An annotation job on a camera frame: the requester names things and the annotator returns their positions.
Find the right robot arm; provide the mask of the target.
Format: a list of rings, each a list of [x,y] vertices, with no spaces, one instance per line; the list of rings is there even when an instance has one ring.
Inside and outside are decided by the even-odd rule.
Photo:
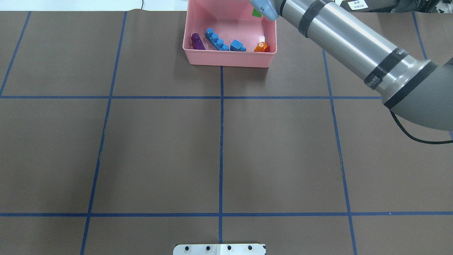
[[[452,130],[451,60],[444,65],[417,60],[333,0],[252,0],[251,4],[270,21],[286,19],[377,91],[392,113],[427,128]]]

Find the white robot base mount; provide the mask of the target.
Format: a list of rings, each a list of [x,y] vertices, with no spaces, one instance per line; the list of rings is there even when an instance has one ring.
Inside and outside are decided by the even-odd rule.
[[[173,255],[266,255],[265,244],[181,244],[173,249]]]

